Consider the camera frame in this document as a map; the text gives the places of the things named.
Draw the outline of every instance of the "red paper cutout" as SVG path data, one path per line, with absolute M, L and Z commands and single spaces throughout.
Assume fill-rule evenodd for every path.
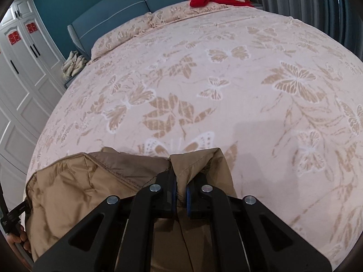
M 8 38 L 9 38 L 11 45 L 14 45 L 16 42 L 19 42 L 21 40 L 21 37 L 19 36 L 18 31 L 8 34 Z
M 28 32 L 31 34 L 32 32 L 36 32 L 38 30 L 37 25 L 35 22 L 27 24 Z

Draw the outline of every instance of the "metal screw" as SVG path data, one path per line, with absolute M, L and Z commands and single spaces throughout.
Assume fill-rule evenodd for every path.
M 161 186 L 159 184 L 152 184 L 150 185 L 149 189 L 152 192 L 158 192 L 161 189 Z
M 256 203 L 256 198 L 249 195 L 245 197 L 245 203 L 247 204 L 255 204 Z
M 203 192 L 211 192 L 213 190 L 213 187 L 210 185 L 203 185 L 202 186 L 202 191 Z
M 112 196 L 107 197 L 107 203 L 108 204 L 115 204 L 117 202 L 118 202 L 118 197 L 117 196 L 112 195 Z

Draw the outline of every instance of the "butterfly pattern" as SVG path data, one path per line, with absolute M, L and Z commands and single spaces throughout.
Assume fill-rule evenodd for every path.
M 250 58 L 250 54 L 248 53 L 246 46 L 236 47 L 233 48 L 231 51 L 210 49 L 207 50 L 207 52 L 211 62 L 213 63 L 221 63 L 228 57 L 233 57 L 240 60 L 246 60 Z
M 285 93 L 302 97 L 311 103 L 321 101 L 321 94 L 315 92 L 310 82 L 316 80 L 316 76 L 306 69 L 281 62 L 282 68 L 274 68 L 273 75 L 268 76 L 262 84 L 273 84 L 273 88 Z
M 209 88 L 200 92 L 197 97 L 210 98 L 212 100 L 222 100 L 223 95 L 221 88 L 228 86 L 230 82 L 226 79 L 209 77 L 208 83 Z
M 302 131 L 296 136 L 299 149 L 293 157 L 293 165 L 297 162 L 297 176 L 313 170 L 321 171 L 325 168 L 324 158 L 318 151 L 320 135 L 317 131 Z
M 171 139 L 168 145 L 157 139 L 148 138 L 139 148 L 143 148 L 143 151 L 140 152 L 143 155 L 169 157 L 171 154 L 213 148 L 214 136 L 214 132 L 208 131 L 201 133 L 187 144 L 184 144 L 183 139 L 179 138 L 177 140 Z
M 363 128 L 363 107 L 359 104 L 356 113 L 343 101 L 339 102 L 343 108 L 345 116 L 348 118 L 348 124 L 352 132 L 358 136 L 359 131 Z
M 298 47 L 306 48 L 314 53 L 319 53 L 319 51 L 315 48 L 316 46 L 318 46 L 317 43 L 315 43 L 314 41 L 309 41 L 304 38 L 300 38 L 300 40 L 302 42 L 297 44 Z
M 70 124 L 67 128 L 66 128 L 66 124 L 64 124 L 62 126 L 61 131 L 58 134 L 57 140 L 56 142 L 60 142 L 61 144 L 66 140 L 68 134 L 70 133 L 72 127 L 73 127 L 74 123 Z
M 135 90 L 126 95 L 121 104 L 116 105 L 112 109 L 102 113 L 108 121 L 108 130 L 115 134 L 119 125 L 123 121 L 128 110 L 133 106 L 138 106 L 152 101 L 156 97 L 156 92 L 153 89 L 147 89 L 144 83 L 140 82 Z

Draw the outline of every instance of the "pillow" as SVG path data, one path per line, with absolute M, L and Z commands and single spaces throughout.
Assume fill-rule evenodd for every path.
M 128 22 L 116 27 L 110 32 L 100 37 L 91 50 L 91 61 L 95 61 L 102 55 L 114 50 L 116 47 L 127 42 L 131 38 L 146 32 L 150 29 L 148 21 L 151 19 L 151 13 L 135 17 Z
M 152 28 L 156 28 L 173 21 L 179 21 L 185 18 L 199 16 L 211 11 L 233 7 L 231 5 L 218 4 L 215 2 L 209 2 L 206 6 L 198 8 L 190 7 L 189 4 L 190 1 L 184 1 L 157 10 L 150 16 L 149 25 Z

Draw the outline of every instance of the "hand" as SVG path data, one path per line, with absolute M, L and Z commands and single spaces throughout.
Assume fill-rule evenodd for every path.
M 18 249 L 15 246 L 15 243 L 21 243 L 24 242 L 24 249 L 26 251 L 28 251 L 29 253 L 32 253 L 32 250 L 30 248 L 30 242 L 28 240 L 28 235 L 27 233 L 24 231 L 24 227 L 20 226 L 20 237 L 17 237 L 16 235 L 9 233 L 7 236 L 7 242 L 10 245 L 11 249 L 13 250 L 13 252 L 16 254 L 16 256 L 19 258 L 19 260 L 21 260 L 21 262 L 29 269 L 31 270 L 31 267 L 29 266 L 28 262 L 21 256 L 20 252 L 18 251 Z

